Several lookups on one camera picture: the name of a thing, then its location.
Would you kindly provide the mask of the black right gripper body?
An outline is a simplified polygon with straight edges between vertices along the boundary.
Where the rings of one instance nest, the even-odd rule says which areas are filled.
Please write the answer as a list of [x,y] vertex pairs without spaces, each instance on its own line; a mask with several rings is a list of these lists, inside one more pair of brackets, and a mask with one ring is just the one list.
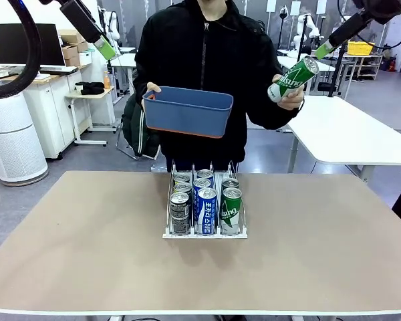
[[401,0],[352,0],[361,9],[360,17],[364,23],[376,21],[385,24],[395,16],[401,15]]

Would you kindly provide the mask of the blue plastic basket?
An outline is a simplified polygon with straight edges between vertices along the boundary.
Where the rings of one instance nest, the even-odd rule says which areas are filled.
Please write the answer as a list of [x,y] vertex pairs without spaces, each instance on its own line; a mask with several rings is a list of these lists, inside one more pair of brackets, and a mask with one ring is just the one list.
[[147,127],[155,130],[220,138],[233,107],[229,94],[161,87],[143,95]]

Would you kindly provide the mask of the person's left hand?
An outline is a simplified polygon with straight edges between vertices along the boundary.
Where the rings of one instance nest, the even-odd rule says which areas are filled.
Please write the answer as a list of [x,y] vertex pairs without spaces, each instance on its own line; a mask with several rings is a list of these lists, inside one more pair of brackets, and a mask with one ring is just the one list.
[[304,86],[298,87],[294,92],[289,93],[278,101],[273,103],[273,107],[278,107],[284,110],[296,110],[299,109],[304,102]]

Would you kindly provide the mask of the person's right hand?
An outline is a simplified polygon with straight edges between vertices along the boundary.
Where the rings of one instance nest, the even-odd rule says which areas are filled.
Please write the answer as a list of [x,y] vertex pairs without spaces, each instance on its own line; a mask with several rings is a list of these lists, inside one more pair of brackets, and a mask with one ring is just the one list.
[[[152,82],[148,82],[146,85],[146,93],[148,92],[160,93],[161,91],[162,91],[161,88]],[[141,100],[141,106],[142,109],[145,110],[144,99]]]

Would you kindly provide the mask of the brown cardboard box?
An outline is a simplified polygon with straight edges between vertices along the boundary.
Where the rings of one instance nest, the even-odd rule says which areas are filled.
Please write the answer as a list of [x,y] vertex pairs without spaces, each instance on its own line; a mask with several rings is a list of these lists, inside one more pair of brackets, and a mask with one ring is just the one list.
[[88,43],[85,41],[66,45],[61,49],[67,67],[85,66],[92,62],[91,52],[89,51]]
[[58,34],[63,42],[70,44],[79,44],[84,42],[83,36],[76,30],[73,29],[59,29]]

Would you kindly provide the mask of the yellow plastic crate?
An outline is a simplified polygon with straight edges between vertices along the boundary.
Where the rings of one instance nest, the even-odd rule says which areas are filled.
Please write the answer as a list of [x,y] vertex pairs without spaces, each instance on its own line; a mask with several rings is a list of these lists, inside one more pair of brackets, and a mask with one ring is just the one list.
[[373,48],[373,46],[364,41],[349,41],[347,54],[351,56],[368,56]]

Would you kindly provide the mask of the wooden low shelf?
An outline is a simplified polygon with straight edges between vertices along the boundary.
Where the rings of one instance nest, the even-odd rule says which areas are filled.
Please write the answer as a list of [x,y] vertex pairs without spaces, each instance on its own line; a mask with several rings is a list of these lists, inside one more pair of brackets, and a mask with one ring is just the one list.
[[349,78],[375,80],[381,63],[382,55],[380,54],[353,56],[345,53],[342,60],[346,80],[349,80]]

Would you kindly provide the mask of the dark keyboard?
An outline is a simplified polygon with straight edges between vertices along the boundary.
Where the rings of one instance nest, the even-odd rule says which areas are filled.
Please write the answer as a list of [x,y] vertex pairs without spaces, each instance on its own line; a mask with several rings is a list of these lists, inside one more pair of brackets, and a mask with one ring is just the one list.
[[79,70],[78,67],[41,67],[39,73],[64,76]]

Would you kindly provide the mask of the white background work table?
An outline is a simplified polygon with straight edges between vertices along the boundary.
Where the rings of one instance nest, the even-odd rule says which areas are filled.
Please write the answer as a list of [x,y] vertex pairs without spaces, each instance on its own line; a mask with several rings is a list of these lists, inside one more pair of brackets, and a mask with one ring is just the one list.
[[121,78],[127,85],[130,95],[135,93],[133,85],[133,71],[136,69],[135,57],[135,53],[124,53],[110,62],[113,68],[122,72]]

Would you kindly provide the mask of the black cloth bundle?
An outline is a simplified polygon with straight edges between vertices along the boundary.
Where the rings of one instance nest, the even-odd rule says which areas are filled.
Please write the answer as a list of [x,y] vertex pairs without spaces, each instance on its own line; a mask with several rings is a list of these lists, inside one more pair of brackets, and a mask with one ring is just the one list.
[[102,82],[77,82],[75,91],[81,95],[99,95],[104,93],[105,87]]

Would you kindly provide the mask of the white desk cabinet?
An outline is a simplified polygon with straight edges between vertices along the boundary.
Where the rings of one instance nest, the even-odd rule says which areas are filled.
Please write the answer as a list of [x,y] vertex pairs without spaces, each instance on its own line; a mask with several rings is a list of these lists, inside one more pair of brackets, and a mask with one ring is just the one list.
[[88,104],[76,102],[72,112],[66,98],[81,80],[80,71],[68,76],[54,75],[33,81],[23,91],[45,158],[62,159],[62,152],[75,140],[75,123],[80,132],[88,129]]

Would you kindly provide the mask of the white rounded table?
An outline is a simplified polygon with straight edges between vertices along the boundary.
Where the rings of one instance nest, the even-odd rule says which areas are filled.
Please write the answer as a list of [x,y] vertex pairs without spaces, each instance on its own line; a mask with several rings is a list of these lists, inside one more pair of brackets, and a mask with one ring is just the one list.
[[288,127],[294,135],[288,173],[299,145],[316,162],[343,165],[365,183],[375,167],[401,166],[401,134],[341,98],[306,96]]

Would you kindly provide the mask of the small wooden-top side table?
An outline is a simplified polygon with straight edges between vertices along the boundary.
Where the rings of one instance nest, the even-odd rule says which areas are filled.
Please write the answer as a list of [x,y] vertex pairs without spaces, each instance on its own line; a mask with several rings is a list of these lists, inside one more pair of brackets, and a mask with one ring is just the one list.
[[[118,121],[116,120],[115,114],[114,114],[114,106],[112,103],[112,99],[109,98],[111,96],[111,92],[114,89],[114,87],[110,87],[108,89],[105,89],[103,93],[101,94],[96,94],[96,95],[82,95],[81,93],[77,91],[71,91],[68,94],[65,95],[65,98],[69,100],[69,105],[68,108],[71,110],[72,113],[72,119],[74,123],[74,134],[75,134],[75,139],[74,139],[74,144],[76,145],[100,145],[103,147],[107,147],[108,142],[106,140],[83,140],[81,139],[81,134],[82,132],[80,131],[80,127],[78,124],[78,120],[76,117],[76,101],[81,100],[84,102],[84,109],[87,114],[87,119],[88,119],[88,127],[86,130],[88,132],[113,132],[114,134],[117,132],[117,127],[118,127]],[[109,124],[108,126],[94,126],[92,122],[92,115],[91,115],[91,110],[90,110],[90,100],[105,100],[106,103],[106,108],[108,111],[108,117],[109,117]]]

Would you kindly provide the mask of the person in black jacket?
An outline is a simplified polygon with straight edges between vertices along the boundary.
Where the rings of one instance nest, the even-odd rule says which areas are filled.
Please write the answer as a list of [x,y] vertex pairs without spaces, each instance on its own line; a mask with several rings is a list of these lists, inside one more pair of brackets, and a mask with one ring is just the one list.
[[135,61],[139,104],[148,82],[233,97],[221,138],[159,132],[169,169],[223,171],[243,162],[247,104],[268,97],[282,74],[273,42],[257,21],[240,14],[233,0],[182,0],[148,18]]

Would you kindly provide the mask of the white cylindrical air purifier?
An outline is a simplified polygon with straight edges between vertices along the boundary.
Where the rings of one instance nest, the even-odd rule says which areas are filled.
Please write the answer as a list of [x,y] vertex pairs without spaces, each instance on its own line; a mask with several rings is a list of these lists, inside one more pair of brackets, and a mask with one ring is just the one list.
[[30,185],[49,174],[24,95],[0,99],[0,182]]

